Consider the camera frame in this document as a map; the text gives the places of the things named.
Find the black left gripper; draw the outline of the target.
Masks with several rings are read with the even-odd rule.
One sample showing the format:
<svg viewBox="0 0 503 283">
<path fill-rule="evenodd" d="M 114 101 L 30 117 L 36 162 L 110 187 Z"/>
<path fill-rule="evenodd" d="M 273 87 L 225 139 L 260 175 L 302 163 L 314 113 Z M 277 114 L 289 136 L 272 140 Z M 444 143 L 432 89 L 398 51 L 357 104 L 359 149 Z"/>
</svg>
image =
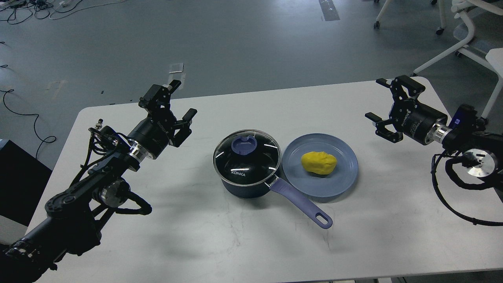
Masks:
<svg viewBox="0 0 503 283">
<path fill-rule="evenodd" d="M 168 85 L 152 85 L 138 106 L 147 116 L 128 134 L 130 144 L 140 145 L 151 159 L 156 159 L 167 146 L 180 147 L 191 135 L 190 128 L 197 110 L 190 108 L 182 119 L 170 110 L 171 95 L 182 85 L 173 79 Z"/>
</svg>

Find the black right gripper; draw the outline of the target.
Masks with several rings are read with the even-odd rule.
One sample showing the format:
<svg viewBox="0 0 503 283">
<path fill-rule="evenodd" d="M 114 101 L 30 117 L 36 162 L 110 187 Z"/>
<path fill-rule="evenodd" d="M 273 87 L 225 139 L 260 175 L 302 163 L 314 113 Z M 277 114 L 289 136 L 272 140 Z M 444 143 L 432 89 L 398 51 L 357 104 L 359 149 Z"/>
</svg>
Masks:
<svg viewBox="0 0 503 283">
<path fill-rule="evenodd" d="M 433 141 L 431 129 L 435 124 L 446 124 L 448 116 L 417 99 L 426 87 L 407 75 L 395 79 L 376 79 L 376 83 L 391 91 L 394 104 L 390 118 L 383 120 L 372 112 L 365 117 L 372 121 L 376 128 L 375 134 L 392 143 L 398 143 L 406 136 L 422 145 Z M 386 126 L 392 124 L 397 131 L 391 131 Z"/>
</svg>

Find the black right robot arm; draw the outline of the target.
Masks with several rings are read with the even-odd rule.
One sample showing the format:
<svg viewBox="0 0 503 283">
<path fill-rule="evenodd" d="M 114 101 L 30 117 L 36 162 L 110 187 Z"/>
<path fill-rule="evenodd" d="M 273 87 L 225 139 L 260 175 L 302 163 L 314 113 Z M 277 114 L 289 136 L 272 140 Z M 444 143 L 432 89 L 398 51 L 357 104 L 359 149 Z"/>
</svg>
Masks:
<svg viewBox="0 0 503 283">
<path fill-rule="evenodd" d="M 464 215 L 452 208 L 443 197 L 436 176 L 442 159 L 449 179 L 465 190 L 482 191 L 488 188 L 502 190 L 502 135 L 485 130 L 485 119 L 477 117 L 476 110 L 461 105 L 455 116 L 448 116 L 419 101 L 425 86 L 407 75 L 395 79 L 379 78 L 376 83 L 391 91 L 393 104 L 387 119 L 368 112 L 366 118 L 376 128 L 375 134 L 392 143 L 404 136 L 421 145 L 437 142 L 444 149 L 431 161 L 433 189 L 440 202 L 456 216 L 474 225 L 501 227 L 502 222 L 480 220 Z"/>
</svg>

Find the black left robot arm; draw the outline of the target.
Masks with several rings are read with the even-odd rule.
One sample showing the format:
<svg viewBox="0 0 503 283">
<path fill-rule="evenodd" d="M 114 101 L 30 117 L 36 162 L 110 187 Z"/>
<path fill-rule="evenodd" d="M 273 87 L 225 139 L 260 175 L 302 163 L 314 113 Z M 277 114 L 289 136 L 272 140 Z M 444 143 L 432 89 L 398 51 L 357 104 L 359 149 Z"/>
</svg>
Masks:
<svg viewBox="0 0 503 283">
<path fill-rule="evenodd" d="M 104 126 L 102 119 L 89 129 L 86 161 L 69 188 L 46 202 L 43 222 L 2 250 L 2 283 L 33 283 L 48 269 L 56 270 L 65 254 L 81 256 L 98 246 L 114 214 L 152 212 L 122 175 L 138 171 L 145 158 L 156 159 L 169 145 L 180 147 L 190 136 L 196 109 L 180 120 L 170 109 L 171 95 L 181 84 L 174 79 L 151 86 L 138 103 L 147 116 L 127 136 Z"/>
</svg>

